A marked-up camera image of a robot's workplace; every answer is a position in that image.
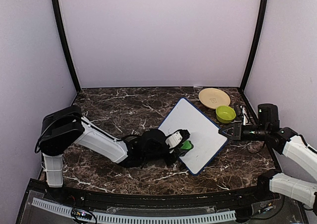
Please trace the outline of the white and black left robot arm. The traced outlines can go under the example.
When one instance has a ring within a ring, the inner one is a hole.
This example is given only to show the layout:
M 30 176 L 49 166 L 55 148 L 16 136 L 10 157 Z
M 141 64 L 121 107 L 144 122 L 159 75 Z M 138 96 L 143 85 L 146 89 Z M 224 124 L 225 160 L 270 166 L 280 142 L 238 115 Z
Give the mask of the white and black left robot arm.
M 193 149 L 189 138 L 186 129 L 169 135 L 150 129 L 142 135 L 115 138 L 93 125 L 78 106 L 72 105 L 44 117 L 35 153 L 43 155 L 51 195 L 59 202 L 66 202 L 70 192 L 63 186 L 62 155 L 70 145 L 81 145 L 124 168 L 141 167 L 152 160 L 164 160 L 169 166 Z

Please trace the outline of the green bone shaped eraser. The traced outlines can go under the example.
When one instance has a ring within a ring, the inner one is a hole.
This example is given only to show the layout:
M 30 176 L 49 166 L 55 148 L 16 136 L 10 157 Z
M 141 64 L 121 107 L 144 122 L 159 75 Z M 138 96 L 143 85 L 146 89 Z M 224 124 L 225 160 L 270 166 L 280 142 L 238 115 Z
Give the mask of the green bone shaped eraser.
M 192 144 L 190 140 L 186 140 L 180 147 L 181 150 L 186 150 L 186 151 L 189 151 L 193 148 L 194 148 L 194 145 Z

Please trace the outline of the blue framed whiteboard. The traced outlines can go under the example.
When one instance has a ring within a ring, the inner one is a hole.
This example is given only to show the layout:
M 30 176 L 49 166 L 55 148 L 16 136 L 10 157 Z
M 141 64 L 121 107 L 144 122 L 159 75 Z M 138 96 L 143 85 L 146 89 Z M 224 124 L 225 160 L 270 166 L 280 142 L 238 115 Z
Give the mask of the blue framed whiteboard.
M 193 149 L 180 160 L 192 175 L 199 175 L 228 143 L 219 127 L 186 98 L 176 103 L 158 129 L 165 135 L 179 129 L 189 131 Z

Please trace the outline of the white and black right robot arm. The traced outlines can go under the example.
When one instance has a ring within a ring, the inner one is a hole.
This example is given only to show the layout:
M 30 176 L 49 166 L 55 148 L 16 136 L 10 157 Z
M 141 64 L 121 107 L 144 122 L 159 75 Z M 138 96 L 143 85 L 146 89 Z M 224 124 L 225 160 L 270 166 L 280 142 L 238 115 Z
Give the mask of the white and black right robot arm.
M 280 127 L 276 105 L 258 105 L 258 122 L 249 125 L 235 122 L 218 132 L 229 140 L 262 141 L 267 147 L 294 161 L 313 178 L 317 177 L 316 149 L 293 129 Z M 290 177 L 278 169 L 270 169 L 258 177 L 253 197 L 263 201 L 271 193 L 282 194 L 307 205 L 313 212 L 317 211 L 316 183 Z

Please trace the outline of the lime green bowl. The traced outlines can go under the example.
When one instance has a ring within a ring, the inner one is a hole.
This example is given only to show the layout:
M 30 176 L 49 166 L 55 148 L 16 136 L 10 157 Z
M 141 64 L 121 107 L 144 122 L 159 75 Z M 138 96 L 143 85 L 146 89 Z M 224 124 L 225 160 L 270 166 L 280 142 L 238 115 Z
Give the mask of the lime green bowl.
M 215 110 L 216 118 L 221 123 L 230 123 L 236 118 L 236 112 L 229 106 L 219 106 Z

